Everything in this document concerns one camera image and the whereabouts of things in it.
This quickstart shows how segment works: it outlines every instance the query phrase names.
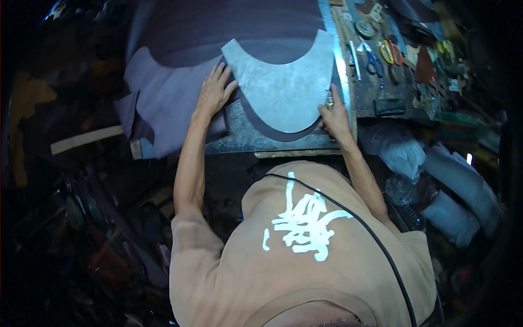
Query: right hand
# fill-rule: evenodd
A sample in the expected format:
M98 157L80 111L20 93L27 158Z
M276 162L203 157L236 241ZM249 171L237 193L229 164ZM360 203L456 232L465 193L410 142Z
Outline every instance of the right hand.
M345 109L334 84L331 84L331 91L332 99L334 101L333 109L329 111L324 105L318 106L323 118L320 122L320 127L325 128L329 134L338 140L338 142L341 140L347 140L347 138L353 140L352 134L350 133L347 110Z

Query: tape measure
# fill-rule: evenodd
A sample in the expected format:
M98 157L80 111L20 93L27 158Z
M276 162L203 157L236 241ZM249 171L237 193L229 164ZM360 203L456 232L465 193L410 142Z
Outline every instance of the tape measure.
M370 39L374 36L374 28L372 25L367 23L366 21L359 20L355 23L356 30L358 33L361 34L364 38Z

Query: tan t-shirt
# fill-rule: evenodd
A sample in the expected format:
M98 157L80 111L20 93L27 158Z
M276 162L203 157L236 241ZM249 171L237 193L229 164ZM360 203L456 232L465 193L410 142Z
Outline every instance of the tan t-shirt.
M422 232L391 232L328 166L299 161L270 173L293 176L363 219L393 258L417 324L432 313L436 284ZM244 221L225 247L202 216L173 219L169 294L180 326L260 327L287 309L321 300L364 323L410 325L389 261L348 212L273 176L251 186L242 210Z

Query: hand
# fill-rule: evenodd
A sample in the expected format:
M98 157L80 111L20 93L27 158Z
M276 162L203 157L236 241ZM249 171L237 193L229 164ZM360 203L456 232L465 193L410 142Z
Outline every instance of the hand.
M343 140L350 139L353 137L350 133L349 116L347 110L343 105L342 100L339 97L338 90L334 84L331 84L332 99L334 101L334 107L329 111L324 105L319 105L318 109L322 115L322 121L320 127L325 128L334 138L340 142Z
M231 66L227 66L224 70L224 66L225 64L221 63L218 67L213 67L209 76L203 80L195 113L202 114L209 119L212 118L220 111L238 86L238 81L232 81L224 89L232 69Z

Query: scissors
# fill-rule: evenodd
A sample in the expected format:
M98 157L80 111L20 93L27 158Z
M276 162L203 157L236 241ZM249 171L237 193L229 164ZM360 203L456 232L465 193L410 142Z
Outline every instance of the scissors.
M378 77L384 77L385 76L385 70L383 68L383 64L381 61L376 58L374 53L372 53L372 49L370 46L363 40L362 37L359 37L361 44L363 44L363 47L365 48L365 51L367 52L367 58L369 59L369 62L367 63L367 71L369 74L374 75L377 74Z
M380 52L386 62L398 66L403 65L403 55L398 49L396 43L392 42L390 37L386 37L381 41Z

